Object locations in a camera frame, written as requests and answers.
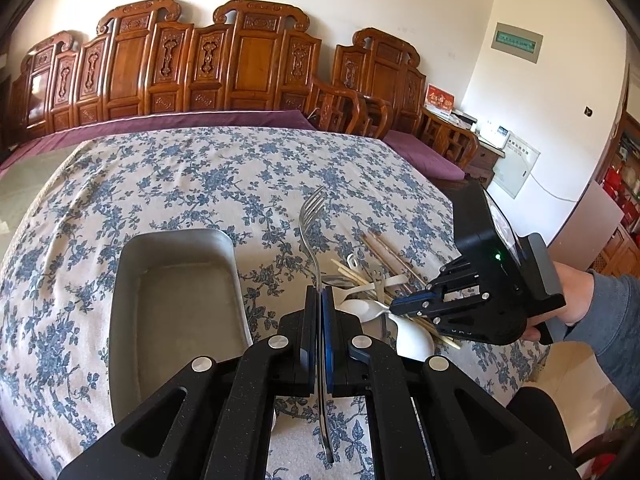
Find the grey sleeve forearm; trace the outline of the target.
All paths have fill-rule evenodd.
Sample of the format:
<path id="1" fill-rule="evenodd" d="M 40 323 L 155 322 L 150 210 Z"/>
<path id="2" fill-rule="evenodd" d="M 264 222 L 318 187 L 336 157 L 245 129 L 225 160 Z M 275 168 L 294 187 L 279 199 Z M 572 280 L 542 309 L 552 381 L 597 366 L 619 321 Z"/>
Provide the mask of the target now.
<path id="1" fill-rule="evenodd" d="M 608 379 L 639 409 L 639 281 L 630 275 L 591 272 L 593 296 L 586 315 L 567 330 L 565 341 L 588 344 Z"/>

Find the person's right hand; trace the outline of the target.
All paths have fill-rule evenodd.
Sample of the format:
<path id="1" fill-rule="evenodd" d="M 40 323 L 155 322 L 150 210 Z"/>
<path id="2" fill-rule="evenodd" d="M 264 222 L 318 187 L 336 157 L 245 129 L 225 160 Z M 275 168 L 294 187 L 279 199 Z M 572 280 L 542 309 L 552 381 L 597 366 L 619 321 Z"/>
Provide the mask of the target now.
<path id="1" fill-rule="evenodd" d="M 530 318 L 521 336 L 523 340 L 540 341 L 541 332 L 538 325 L 549 320 L 558 320 L 566 328 L 574 327 L 589 311 L 594 295 L 594 276 L 560 262 L 556 262 L 554 267 L 560 280 L 565 304 L 562 308 Z"/>

